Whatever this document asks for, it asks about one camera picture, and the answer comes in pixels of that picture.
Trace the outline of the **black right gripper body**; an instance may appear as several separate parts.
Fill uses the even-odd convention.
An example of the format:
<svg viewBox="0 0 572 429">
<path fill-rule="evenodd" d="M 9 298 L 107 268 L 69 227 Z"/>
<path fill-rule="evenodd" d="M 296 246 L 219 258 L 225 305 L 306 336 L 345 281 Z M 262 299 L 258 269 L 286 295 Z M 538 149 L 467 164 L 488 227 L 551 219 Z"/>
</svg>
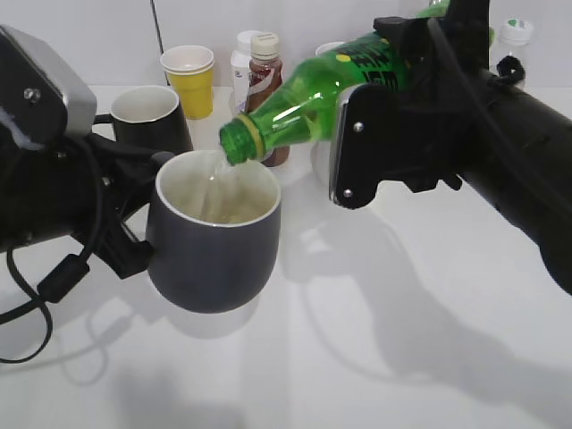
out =
<svg viewBox="0 0 572 429">
<path fill-rule="evenodd" d="M 404 102 L 378 85 L 345 89 L 338 99 L 330 161 L 329 198 L 337 206 L 368 205 L 382 181 L 400 181 L 412 192 L 444 182 L 462 186 L 456 147 L 472 126 L 459 78 L 487 67 L 469 59 L 467 42 L 447 35 L 441 24 L 428 26 L 436 49 L 432 77 L 437 90 Z"/>
</svg>

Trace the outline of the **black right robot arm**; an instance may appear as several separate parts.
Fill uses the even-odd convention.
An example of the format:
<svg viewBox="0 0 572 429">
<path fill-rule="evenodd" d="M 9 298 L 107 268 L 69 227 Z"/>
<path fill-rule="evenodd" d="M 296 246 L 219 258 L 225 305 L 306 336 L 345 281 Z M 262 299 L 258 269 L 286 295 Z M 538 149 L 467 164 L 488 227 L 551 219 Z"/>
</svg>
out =
<svg viewBox="0 0 572 429">
<path fill-rule="evenodd" d="M 410 87 L 345 89 L 332 143 L 331 201 L 369 204 L 382 181 L 414 192 L 470 185 L 540 249 L 571 288 L 571 121 L 519 89 L 520 63 L 489 66 L 489 5 L 453 1 L 442 17 L 379 17 L 411 66 Z"/>
</svg>

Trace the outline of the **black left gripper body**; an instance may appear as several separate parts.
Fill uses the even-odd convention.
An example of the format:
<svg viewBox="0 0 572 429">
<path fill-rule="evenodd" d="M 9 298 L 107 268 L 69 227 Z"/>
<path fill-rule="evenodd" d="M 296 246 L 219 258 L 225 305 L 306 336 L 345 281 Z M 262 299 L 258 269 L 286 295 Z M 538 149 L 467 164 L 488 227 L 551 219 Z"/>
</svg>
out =
<svg viewBox="0 0 572 429">
<path fill-rule="evenodd" d="M 70 134 L 60 117 L 1 116 L 1 249 L 70 236 L 83 247 L 51 273 L 85 275 L 97 256 L 119 278 L 147 270 L 154 250 L 126 220 L 148 204 L 155 176 L 172 150 L 108 139 L 93 127 L 109 123 L 92 114 Z"/>
</svg>

